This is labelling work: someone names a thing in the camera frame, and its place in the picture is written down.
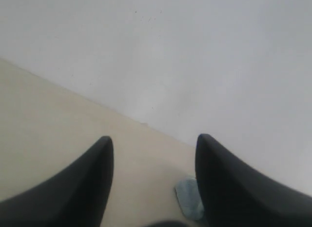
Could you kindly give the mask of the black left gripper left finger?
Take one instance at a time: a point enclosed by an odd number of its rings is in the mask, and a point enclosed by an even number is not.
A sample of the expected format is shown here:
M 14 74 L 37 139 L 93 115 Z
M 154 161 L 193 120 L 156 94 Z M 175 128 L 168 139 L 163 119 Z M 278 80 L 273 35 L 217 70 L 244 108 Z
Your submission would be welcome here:
M 99 138 L 64 170 L 0 203 L 2 227 L 98 227 L 114 174 L 114 147 Z

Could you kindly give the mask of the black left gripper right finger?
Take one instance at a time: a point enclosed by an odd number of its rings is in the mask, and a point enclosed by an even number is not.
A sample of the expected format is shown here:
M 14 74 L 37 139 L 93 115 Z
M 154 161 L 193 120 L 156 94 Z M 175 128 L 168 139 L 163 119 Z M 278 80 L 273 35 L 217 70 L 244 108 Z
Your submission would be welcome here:
M 312 198 L 255 170 L 209 134 L 199 135 L 195 175 L 211 227 L 310 227 Z

